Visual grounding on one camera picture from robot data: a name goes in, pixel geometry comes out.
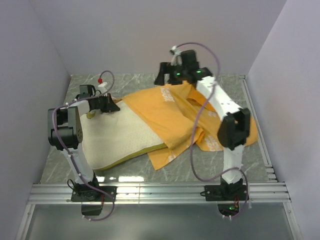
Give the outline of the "cream quilted pillow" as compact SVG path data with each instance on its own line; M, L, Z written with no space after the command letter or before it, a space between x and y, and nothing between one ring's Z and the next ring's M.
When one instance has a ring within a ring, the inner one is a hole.
M120 111L80 117L83 153L95 171L166 147L161 138L122 100Z

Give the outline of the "orange pillowcase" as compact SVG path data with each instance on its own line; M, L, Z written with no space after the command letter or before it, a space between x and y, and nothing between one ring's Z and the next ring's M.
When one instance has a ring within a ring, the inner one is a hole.
M130 93L122 100L164 142L163 149L148 153L155 170L166 166L194 143L205 152L222 151L218 141L221 120L217 111L207 104L193 131L196 116L205 102L196 89L188 84L157 86Z

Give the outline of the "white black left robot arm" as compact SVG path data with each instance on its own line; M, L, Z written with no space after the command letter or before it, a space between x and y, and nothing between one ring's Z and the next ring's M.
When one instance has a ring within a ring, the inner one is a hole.
M89 166L82 147L83 130L81 116L91 112L113 113L120 108L114 103L107 83L80 85L79 95L62 107L51 108L47 112L48 141L67 159L75 181L68 180L75 202L95 202L109 197L115 200L116 189L104 190L99 186L97 177Z

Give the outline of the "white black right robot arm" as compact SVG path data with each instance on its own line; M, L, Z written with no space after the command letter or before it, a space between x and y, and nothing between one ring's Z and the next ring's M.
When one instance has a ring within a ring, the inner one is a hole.
M182 101L175 92L172 93L181 112L193 120L191 138L195 138L197 125L202 111L211 105L221 123L217 131L218 142L223 146L223 172L218 174L220 185L208 190L207 196L214 200L232 200L240 197L249 198L249 183L241 169L244 147L251 129L251 113L248 108L236 104L217 83L217 77L207 67L200 67L194 50L179 51L172 48L173 58L170 62L161 62L155 85L163 86L165 76L168 83L181 85L187 81L197 93L205 98L198 111L187 101Z

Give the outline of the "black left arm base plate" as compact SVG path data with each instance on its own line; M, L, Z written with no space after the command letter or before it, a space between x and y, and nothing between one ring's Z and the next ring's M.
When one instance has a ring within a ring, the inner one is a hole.
M73 180L69 179L67 181L67 186L72 190L71 201L72 202L113 202L116 200L117 187L103 186L99 183L94 183L94 187L106 192L109 196L104 193L94 190L85 184L75 183Z

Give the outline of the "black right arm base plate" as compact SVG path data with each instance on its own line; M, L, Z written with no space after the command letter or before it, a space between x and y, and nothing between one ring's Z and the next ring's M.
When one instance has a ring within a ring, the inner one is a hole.
M224 202L224 201L244 201L248 200L248 190L246 185L240 184L220 184L220 185L205 185L204 190L200 192L202 197L205 197L207 202Z

